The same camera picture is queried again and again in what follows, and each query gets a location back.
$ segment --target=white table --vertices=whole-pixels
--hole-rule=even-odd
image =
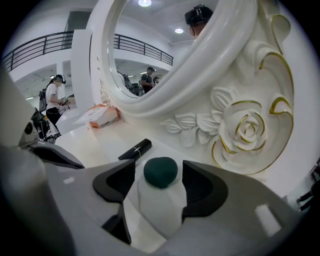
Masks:
[[[141,133],[122,120],[101,129],[82,126],[60,136],[55,144],[73,154],[88,168],[118,161],[119,156],[144,139],[149,139],[152,142],[152,147],[142,158],[136,161],[135,182],[123,206],[128,230],[131,235],[131,246],[147,253],[152,253],[166,239],[158,234],[140,214],[137,182],[143,175],[144,165],[149,159],[155,157],[170,157],[174,159],[178,165],[178,176],[174,183],[178,182],[182,185],[183,160],[195,160]],[[171,192],[176,195],[175,198],[181,198],[181,193],[178,192],[177,194],[177,187],[172,189]]]
[[[79,110],[77,108],[70,108],[63,112],[59,120],[56,122],[56,126],[58,127],[60,134],[66,134],[83,126],[83,124],[74,124],[74,122],[81,116],[82,115],[79,114]]]

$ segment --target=mirror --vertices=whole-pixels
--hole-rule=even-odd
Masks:
[[[151,83],[152,88],[154,88],[168,73],[168,70],[158,66],[150,66],[147,63],[141,63],[127,59],[116,58],[115,66],[122,84],[132,94],[139,97],[144,95],[147,91],[147,87],[142,85],[143,79],[146,79],[149,83]]]
[[[218,0],[127,1],[113,38],[119,76],[114,80],[118,88],[123,92],[121,88],[125,86],[129,91],[126,95],[138,98],[161,86],[163,77],[188,54],[217,3]]]

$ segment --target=white ceiling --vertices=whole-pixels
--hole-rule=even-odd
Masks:
[[[128,0],[121,15],[146,24],[166,37],[171,43],[193,40],[185,21],[185,13],[204,4],[214,10],[219,0],[151,0],[152,4],[142,7],[139,0]],[[183,33],[175,33],[182,28]]]
[[[63,63],[63,75],[65,76],[66,86],[72,84],[71,77],[68,76],[70,73],[71,62],[65,61]],[[25,98],[35,97],[39,95],[39,91],[46,88],[51,80],[50,76],[56,74],[57,66],[56,64],[54,64],[38,69],[37,71],[24,76],[23,78],[16,81],[15,84]]]

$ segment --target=person wearing vr headset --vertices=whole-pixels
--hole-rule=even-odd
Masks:
[[[66,99],[58,98],[58,87],[62,86],[62,84],[65,83],[66,81],[64,81],[62,75],[57,74],[54,78],[51,79],[45,91],[45,103],[47,104],[45,113],[50,122],[57,130],[58,127],[56,126],[56,123],[61,117],[59,105],[63,106],[67,103]]]
[[[190,26],[190,35],[196,39],[205,28],[213,13],[210,8],[203,4],[199,4],[185,13],[184,18],[186,24]]]

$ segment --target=white counter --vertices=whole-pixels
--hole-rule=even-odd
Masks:
[[[119,156],[144,139],[149,139],[152,142],[152,147],[136,162],[135,182],[123,205],[128,230],[132,239],[131,246],[144,252],[152,253],[166,240],[151,227],[139,212],[137,181],[143,175],[144,165],[152,158],[170,157],[176,161],[179,171],[177,179],[181,179],[183,160],[195,160],[142,133],[122,120],[101,129],[82,126],[57,138],[56,145],[69,151],[88,168],[118,161]],[[302,181],[309,171],[301,171],[304,172],[301,173]],[[272,172],[269,175],[265,175],[265,179],[261,179],[261,177],[257,179],[264,184],[272,184],[273,186],[271,187],[275,188],[273,191],[276,194],[286,193],[287,195],[291,189],[284,192],[281,186],[274,186],[279,184],[279,180],[285,180],[285,182],[290,183],[290,175],[284,175],[284,172],[285,170],[279,170],[278,173]]]
[[[83,124],[73,124],[81,117],[77,108],[67,109],[56,122],[61,135],[66,134],[76,128],[83,126]]]

